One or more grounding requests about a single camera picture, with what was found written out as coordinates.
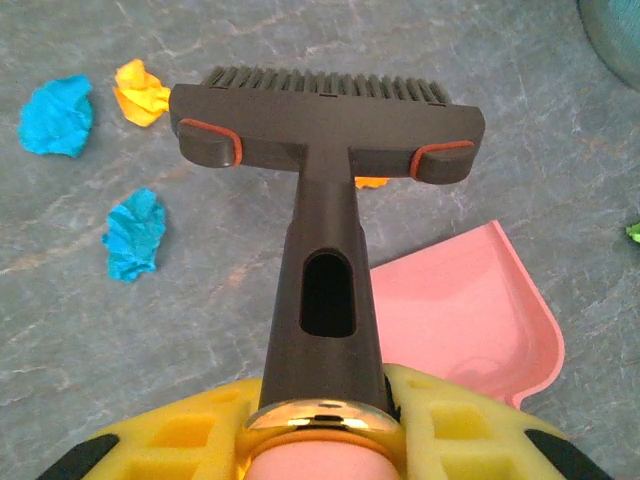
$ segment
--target blue paper scrap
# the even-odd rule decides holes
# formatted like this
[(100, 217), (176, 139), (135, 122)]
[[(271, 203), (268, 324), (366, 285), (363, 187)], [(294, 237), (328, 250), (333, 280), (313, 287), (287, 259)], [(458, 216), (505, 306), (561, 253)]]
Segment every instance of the blue paper scrap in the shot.
[(85, 75), (52, 80), (37, 89), (22, 107), (18, 136), (24, 149), (79, 156), (93, 124), (90, 91)]
[(166, 230), (165, 209), (146, 187), (135, 191), (107, 216), (102, 243), (109, 251), (108, 275), (133, 282), (142, 272), (155, 272), (155, 257)]

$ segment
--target red rubber strip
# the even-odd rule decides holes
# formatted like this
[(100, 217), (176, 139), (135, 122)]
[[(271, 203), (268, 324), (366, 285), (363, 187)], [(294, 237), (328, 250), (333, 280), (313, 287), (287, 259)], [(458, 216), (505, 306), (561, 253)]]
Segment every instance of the red rubber strip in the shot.
[(233, 142), (233, 166), (237, 167), (238, 165), (240, 165), (240, 163), (242, 163), (242, 140), (240, 140), (238, 134), (233, 130), (219, 127), (217, 125), (212, 125), (210, 123), (201, 122), (200, 120), (194, 120), (193, 118), (183, 118), (182, 120), (180, 120), (180, 123), (191, 125), (192, 127), (206, 130), (207, 132), (219, 133), (220, 135), (229, 137)]
[(461, 140), (459, 142), (449, 142), (449, 143), (434, 143), (431, 145), (424, 145), (420, 147), (413, 154), (411, 158), (411, 166), (409, 167), (409, 175), (414, 180), (418, 180), (418, 167), (420, 167), (420, 160), (422, 160), (422, 155), (427, 152), (438, 152), (440, 150), (451, 150), (452, 148), (463, 148), (463, 147), (473, 147), (474, 143), (469, 140)]

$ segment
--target gold metal ring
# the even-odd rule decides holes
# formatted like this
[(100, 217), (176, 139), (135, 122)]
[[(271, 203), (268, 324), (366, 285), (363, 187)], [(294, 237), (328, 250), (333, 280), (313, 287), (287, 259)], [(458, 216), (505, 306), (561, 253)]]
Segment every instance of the gold metal ring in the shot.
[(391, 453), (398, 469), (406, 462), (402, 426), (387, 413), (359, 402), (331, 399), (294, 400), (258, 410), (236, 438), (236, 452), (250, 461), (265, 441), (307, 429), (334, 429), (352, 433), (381, 445)]

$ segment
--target crumpled paper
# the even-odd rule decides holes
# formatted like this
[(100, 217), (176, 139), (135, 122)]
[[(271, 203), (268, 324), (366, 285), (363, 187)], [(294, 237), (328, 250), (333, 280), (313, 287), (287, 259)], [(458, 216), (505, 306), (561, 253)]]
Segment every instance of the crumpled paper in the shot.
[(388, 181), (385, 177), (356, 177), (356, 188), (380, 188)]
[(79, 156), (93, 124), (89, 92), (85, 75), (52, 80), (37, 89), (22, 107), (18, 136), (24, 149)]
[(169, 111), (171, 90), (147, 73), (142, 60), (136, 58), (116, 72), (117, 87), (113, 92), (127, 120), (140, 127), (148, 127), (163, 112)]
[(102, 243), (109, 251), (108, 275), (133, 282), (142, 272), (155, 272), (155, 257), (166, 230), (165, 209), (146, 187), (134, 192), (107, 216)]
[(627, 227), (627, 235), (629, 235), (634, 242), (640, 243), (640, 223)]

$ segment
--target dark gray brush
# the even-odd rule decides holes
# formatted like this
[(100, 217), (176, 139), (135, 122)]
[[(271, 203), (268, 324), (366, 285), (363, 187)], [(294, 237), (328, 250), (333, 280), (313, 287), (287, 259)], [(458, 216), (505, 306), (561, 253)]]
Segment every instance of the dark gray brush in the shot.
[(334, 399), (397, 418), (354, 176), (465, 178), (484, 119), (475, 107), (446, 102), (424, 80), (248, 67), (217, 67), (201, 85), (171, 92), (171, 122), (187, 159), (299, 172), (261, 407)]

